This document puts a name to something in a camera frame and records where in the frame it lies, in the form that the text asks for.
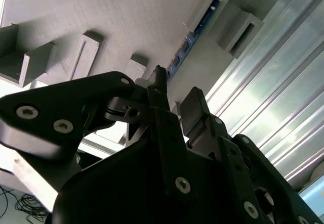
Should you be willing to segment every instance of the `black metal bracket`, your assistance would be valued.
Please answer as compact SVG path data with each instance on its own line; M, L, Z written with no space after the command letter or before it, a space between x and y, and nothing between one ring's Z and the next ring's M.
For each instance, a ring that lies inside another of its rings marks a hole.
M244 223L271 223L267 217L271 206L263 204L264 209L261 209L259 202L262 200L256 196L259 188L263 188L274 201L271 213L274 223L320 223L251 139L244 135L228 136L224 123L207 110L200 89L193 88L183 101L181 117L185 119L183 130L189 137L188 147L205 156L213 153L222 163L235 200L235 215L240 220L244 219Z

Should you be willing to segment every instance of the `silver screw head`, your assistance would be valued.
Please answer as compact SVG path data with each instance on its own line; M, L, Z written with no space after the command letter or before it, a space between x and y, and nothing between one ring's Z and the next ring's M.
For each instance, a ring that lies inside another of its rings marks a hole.
M216 121L218 124L222 124L222 123L223 123L219 118L215 118L215 121Z
M58 133L69 134L73 130L73 124L66 119L59 119L54 122L53 128Z
M121 78L120 80L125 84L130 84L130 81L128 81L126 78Z
M301 215L298 216L298 221L300 224L308 224L308 221Z
M242 140L243 140L246 144L249 144L249 143L250 143L249 139L246 138L246 137L242 137Z
M21 106L16 110L16 114L23 119L34 119L38 116L38 110L32 106Z
M259 217L259 213L258 210L255 208L255 206L249 202L246 201L243 204L245 211L250 215L250 217L252 217L253 219L258 219Z
M191 191L190 183L184 177L176 178L176 187L183 194L188 194Z

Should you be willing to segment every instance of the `black cable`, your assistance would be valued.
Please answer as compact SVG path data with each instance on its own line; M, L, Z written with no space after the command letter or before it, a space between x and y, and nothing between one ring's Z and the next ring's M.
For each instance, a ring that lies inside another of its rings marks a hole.
M18 198L13 193L8 193L17 200L15 209L28 214L26 220L29 223L33 224L33 222L31 222L31 220L29 219L30 217L33 217L40 222L44 222L49 212L34 196L25 194L18 200Z
M7 212L7 210L8 210L8 198L7 198L7 195L6 195L6 193L7 193L7 191L6 190L4 190L1 186L0 186L0 189L2 190L2 194L4 194L5 195L5 198L6 198L6 209L5 209L5 211L2 213L2 215L0 216L0 219L6 214L6 212Z
M3 193L0 194L0 195L5 195L6 193L11 192L11 191L14 191L14 189L12 189L12 190L5 190L5 192L3 192Z

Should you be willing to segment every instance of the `corrugated metal sheet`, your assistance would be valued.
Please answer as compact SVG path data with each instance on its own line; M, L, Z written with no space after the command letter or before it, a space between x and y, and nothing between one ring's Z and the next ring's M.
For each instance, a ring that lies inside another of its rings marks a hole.
M207 99L300 188L324 160L324 2L280 0L264 22Z

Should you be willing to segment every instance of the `ceiling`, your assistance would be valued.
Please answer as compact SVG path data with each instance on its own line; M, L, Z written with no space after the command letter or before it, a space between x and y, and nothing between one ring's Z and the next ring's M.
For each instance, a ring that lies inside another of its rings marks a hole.
M263 19L277 0L231 0L242 9ZM39 78L46 84L66 80L78 40L92 30L104 37L90 75L108 71L124 71L133 53L148 58L148 78L156 65L167 67L188 32L184 25L199 0L6 0L2 27L19 25L17 47L32 50L49 41L56 45L47 74ZM192 82L201 82L208 92L217 78L232 61L232 57L213 43L210 58L201 59L199 68L188 76L174 81L189 81L169 87L170 101L182 100Z

